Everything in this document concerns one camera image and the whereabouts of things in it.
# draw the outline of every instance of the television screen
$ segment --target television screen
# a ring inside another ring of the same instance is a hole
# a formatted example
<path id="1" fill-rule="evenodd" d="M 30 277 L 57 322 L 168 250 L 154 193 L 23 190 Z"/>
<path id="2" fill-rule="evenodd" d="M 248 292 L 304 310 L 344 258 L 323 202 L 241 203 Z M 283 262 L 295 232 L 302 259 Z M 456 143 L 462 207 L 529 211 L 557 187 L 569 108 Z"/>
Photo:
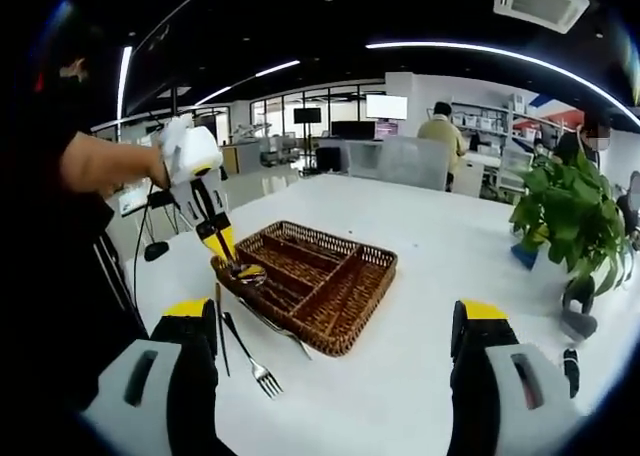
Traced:
<path id="1" fill-rule="evenodd" d="M 331 123 L 331 135 L 342 139 L 374 139 L 375 121 L 335 121 Z"/>
<path id="2" fill-rule="evenodd" d="M 294 124 L 320 123 L 320 108 L 296 108 L 293 110 Z"/>
<path id="3" fill-rule="evenodd" d="M 407 119 L 407 98 L 367 94 L 367 118 Z"/>

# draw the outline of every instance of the plant pot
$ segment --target plant pot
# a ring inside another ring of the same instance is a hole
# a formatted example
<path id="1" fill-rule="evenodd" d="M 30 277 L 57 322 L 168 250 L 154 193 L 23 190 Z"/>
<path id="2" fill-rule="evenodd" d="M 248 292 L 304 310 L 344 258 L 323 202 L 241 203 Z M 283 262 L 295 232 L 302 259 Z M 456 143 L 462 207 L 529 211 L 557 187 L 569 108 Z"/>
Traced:
<path id="1" fill-rule="evenodd" d="M 531 268 L 528 313 L 536 316 L 559 316 L 562 311 L 562 295 L 571 280 L 566 263 L 549 260 L 549 244 L 540 246 L 536 262 Z"/>

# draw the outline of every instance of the fork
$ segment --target fork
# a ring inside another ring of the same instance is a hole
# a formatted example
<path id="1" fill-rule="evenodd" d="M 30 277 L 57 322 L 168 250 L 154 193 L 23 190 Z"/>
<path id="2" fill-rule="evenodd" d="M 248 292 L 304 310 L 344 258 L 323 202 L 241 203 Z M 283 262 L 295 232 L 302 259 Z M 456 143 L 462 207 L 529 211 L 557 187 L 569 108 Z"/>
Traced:
<path id="1" fill-rule="evenodd" d="M 240 335 L 238 334 L 238 330 L 236 329 L 236 325 L 233 322 L 231 314 L 225 311 L 223 319 L 227 324 L 229 330 L 233 333 L 236 340 L 240 344 L 240 347 L 244 351 L 244 354 L 246 354 L 247 358 L 249 358 L 249 361 L 251 362 L 251 372 L 253 373 L 253 377 L 258 382 L 262 390 L 266 393 L 267 396 L 272 399 L 278 394 L 282 393 L 282 388 L 278 384 L 278 381 L 273 376 L 273 374 L 271 374 L 271 372 L 267 368 L 265 368 L 261 364 L 258 364 L 258 362 L 253 359 L 253 356 L 251 356 L 251 353 L 242 342 L 242 339 L 240 339 Z"/>

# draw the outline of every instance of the black shirt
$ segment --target black shirt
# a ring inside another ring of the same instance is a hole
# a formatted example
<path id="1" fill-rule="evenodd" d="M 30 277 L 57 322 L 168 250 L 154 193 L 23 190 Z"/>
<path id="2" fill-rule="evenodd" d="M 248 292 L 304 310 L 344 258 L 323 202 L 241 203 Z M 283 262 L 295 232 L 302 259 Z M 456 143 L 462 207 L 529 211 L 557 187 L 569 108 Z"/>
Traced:
<path id="1" fill-rule="evenodd" d="M 578 142 L 578 138 L 578 133 L 564 133 L 558 141 L 558 145 L 553 150 L 553 154 L 559 157 L 564 164 L 572 163 L 580 151 L 580 142 Z M 591 149 L 584 142 L 582 142 L 582 147 L 587 159 L 594 162 L 596 166 L 598 166 L 598 169 L 600 169 L 600 155 L 598 152 Z"/>
<path id="2" fill-rule="evenodd" d="M 40 390 L 84 409 L 99 374 L 146 333 L 105 234 L 113 211 L 98 194 L 72 193 L 61 181 L 60 158 L 86 126 L 58 97 L 34 94 L 4 149 L 7 200 L 24 228 L 8 231 L 5 251 L 15 255 L 8 287 L 25 318 L 23 370 L 39 376 Z"/>

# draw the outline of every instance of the white table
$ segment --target white table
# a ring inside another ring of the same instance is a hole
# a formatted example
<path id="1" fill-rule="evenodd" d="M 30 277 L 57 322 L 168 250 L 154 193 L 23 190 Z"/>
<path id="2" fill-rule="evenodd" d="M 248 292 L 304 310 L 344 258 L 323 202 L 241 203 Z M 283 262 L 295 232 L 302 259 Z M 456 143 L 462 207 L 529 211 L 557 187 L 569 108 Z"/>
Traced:
<path id="1" fill-rule="evenodd" d="M 552 361 L 559 362 L 568 343 L 557 320 L 528 314 L 530 274 L 509 252 L 511 209 L 444 192 L 325 175 L 234 210 L 238 239 L 287 219 L 390 249 L 399 260 L 385 298 L 342 358 L 312 351 L 313 361 L 308 361 L 225 292 L 223 307 L 285 392 L 274 401 L 265 397 L 227 333 L 230 379 L 222 358 L 217 359 L 220 438 L 243 456 L 445 454 L 453 422 L 449 346 L 456 300 L 498 304 L 510 315 L 520 341 L 537 344 Z M 210 254 L 195 234 L 180 234 L 169 244 L 169 253 L 159 260 L 138 260 L 138 299 L 149 328 L 172 303 L 213 293 Z M 132 266 L 130 260 L 130 278 Z M 637 329 L 640 310 L 637 304 L 630 310 L 622 296 L 615 298 L 619 308 L 608 308 L 615 324 L 601 321 L 580 350 L 576 401 L 583 410 L 597 403 L 635 337 L 631 328 Z"/>
<path id="2" fill-rule="evenodd" d="M 468 151 L 462 159 L 470 161 L 472 163 L 482 164 L 487 168 L 499 168 L 500 167 L 500 157 L 499 156 L 490 156 L 488 154 L 480 154 L 472 151 Z"/>

